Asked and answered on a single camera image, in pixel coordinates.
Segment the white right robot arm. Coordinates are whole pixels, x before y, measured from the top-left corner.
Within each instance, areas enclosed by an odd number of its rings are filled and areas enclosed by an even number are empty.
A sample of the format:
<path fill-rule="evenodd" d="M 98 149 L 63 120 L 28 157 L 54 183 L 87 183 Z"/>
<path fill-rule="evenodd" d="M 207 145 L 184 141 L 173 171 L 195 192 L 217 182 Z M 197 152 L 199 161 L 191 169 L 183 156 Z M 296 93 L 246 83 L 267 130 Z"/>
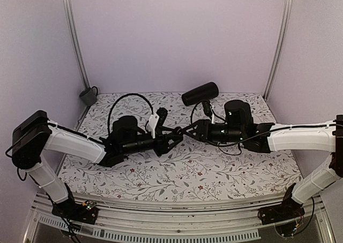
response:
<path fill-rule="evenodd" d="M 277 208 L 281 219 L 289 219 L 309 198 L 342 178 L 342 115 L 321 123 L 286 125 L 254 123 L 250 105 L 241 100 L 225 103 L 224 109 L 225 123 L 201 119 L 187 126 L 184 133 L 217 147 L 241 144 L 255 153 L 328 153 L 318 168 L 287 189 Z"/>

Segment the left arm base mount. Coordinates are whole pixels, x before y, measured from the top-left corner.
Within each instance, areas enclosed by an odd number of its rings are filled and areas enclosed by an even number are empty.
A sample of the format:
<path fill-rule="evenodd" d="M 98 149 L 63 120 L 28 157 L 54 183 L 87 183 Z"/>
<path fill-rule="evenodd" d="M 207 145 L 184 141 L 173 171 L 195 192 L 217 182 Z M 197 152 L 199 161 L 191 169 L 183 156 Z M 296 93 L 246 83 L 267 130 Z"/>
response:
<path fill-rule="evenodd" d="M 95 202 L 87 200 L 83 203 L 77 203 L 70 191 L 68 191 L 68 196 L 65 201 L 61 203 L 52 201 L 52 204 L 53 210 L 51 213 L 53 215 L 75 222 L 94 225 L 99 213 Z"/>

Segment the black round earbud case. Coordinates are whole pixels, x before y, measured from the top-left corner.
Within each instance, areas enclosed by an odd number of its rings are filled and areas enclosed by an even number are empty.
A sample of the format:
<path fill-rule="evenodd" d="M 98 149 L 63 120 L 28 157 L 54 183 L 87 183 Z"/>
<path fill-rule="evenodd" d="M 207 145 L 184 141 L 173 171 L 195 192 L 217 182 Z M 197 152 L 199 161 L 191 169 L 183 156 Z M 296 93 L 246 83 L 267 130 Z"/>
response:
<path fill-rule="evenodd" d="M 173 133 L 177 136 L 182 136 L 183 135 L 183 129 L 181 127 L 176 127 L 173 129 Z"/>

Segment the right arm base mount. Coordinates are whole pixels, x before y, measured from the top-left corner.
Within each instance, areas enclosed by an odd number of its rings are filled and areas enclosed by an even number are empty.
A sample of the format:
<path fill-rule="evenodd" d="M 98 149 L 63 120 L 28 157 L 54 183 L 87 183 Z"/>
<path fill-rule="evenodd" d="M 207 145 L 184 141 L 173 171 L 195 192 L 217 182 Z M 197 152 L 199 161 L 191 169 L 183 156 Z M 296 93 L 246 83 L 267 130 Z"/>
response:
<path fill-rule="evenodd" d="M 258 210 L 257 217 L 263 225 L 281 222 L 305 214 L 303 204 L 299 204 L 292 199 L 292 190 L 295 185 L 296 183 L 293 183 L 287 189 L 280 204 L 263 207 Z"/>

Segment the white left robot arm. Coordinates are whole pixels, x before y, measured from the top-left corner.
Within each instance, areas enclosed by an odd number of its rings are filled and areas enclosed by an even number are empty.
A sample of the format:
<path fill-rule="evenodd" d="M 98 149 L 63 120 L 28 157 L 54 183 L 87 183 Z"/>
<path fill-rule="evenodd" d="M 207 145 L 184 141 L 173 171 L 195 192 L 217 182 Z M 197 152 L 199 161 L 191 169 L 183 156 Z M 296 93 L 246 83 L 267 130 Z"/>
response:
<path fill-rule="evenodd" d="M 113 167 L 130 154 L 153 150 L 157 156 L 168 153 L 183 141 L 181 128 L 164 127 L 166 115 L 153 113 L 147 130 L 138 126 L 132 115 L 113 122 L 108 137 L 98 141 L 64 128 L 39 110 L 15 128 L 12 145 L 6 151 L 14 166 L 25 171 L 52 199 L 67 218 L 80 213 L 67 186 L 48 165 L 42 153 L 52 151 L 83 158 L 103 167 Z"/>

